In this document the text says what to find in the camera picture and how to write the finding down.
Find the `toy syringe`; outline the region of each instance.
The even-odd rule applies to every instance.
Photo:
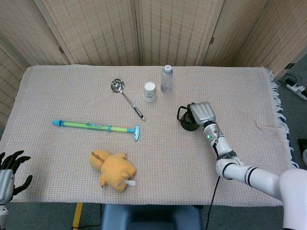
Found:
[[[124,133],[134,133],[134,140],[137,141],[140,136],[140,127],[135,126],[135,128],[118,128],[112,126],[103,126],[103,125],[96,125],[92,123],[78,123],[78,122],[71,122],[71,121],[63,121],[63,120],[55,120],[52,123],[56,126],[69,126],[69,127],[78,127],[78,128],[91,128],[91,129],[98,129],[98,130],[105,130],[105,131],[116,131],[116,132],[124,132]]]

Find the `metal ladle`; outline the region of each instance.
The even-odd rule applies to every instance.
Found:
[[[125,88],[125,84],[121,79],[114,79],[111,82],[111,89],[113,90],[113,92],[119,92],[121,93],[126,100],[129,102],[129,104],[131,105],[131,107],[134,109],[134,111],[139,115],[139,117],[145,121],[145,117],[143,116],[143,114],[138,110],[137,107],[135,107],[135,105],[129,100],[129,98],[124,94],[124,88]]]

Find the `yellow stuffed animal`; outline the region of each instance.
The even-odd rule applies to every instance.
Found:
[[[127,187],[126,180],[132,177],[136,169],[125,160],[125,153],[110,155],[107,151],[96,149],[89,156],[90,165],[101,171],[100,184],[108,184],[112,188],[123,191]]]

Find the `beige tablecloth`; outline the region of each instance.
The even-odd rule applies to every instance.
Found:
[[[185,131],[176,120],[181,105],[209,101],[230,146],[246,165],[280,174],[291,168],[278,120],[280,101],[264,68],[174,67],[174,88],[160,91],[162,67],[34,66],[24,74],[0,142],[11,154],[25,150],[15,184],[33,175],[17,200],[114,204],[209,204],[217,180],[216,156],[201,129]],[[124,80],[126,95],[146,117],[143,122],[110,83]],[[142,98],[143,86],[158,88],[153,103]],[[57,127],[52,120],[114,127],[140,126],[141,136]],[[101,188],[100,172],[88,163],[94,149],[125,152],[137,172],[136,186],[117,192]],[[237,181],[222,179],[215,204],[275,206],[280,202]]]

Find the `paper cup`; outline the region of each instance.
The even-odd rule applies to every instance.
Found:
[[[153,102],[157,98],[157,90],[153,82],[149,81],[145,83],[143,98],[147,102]]]

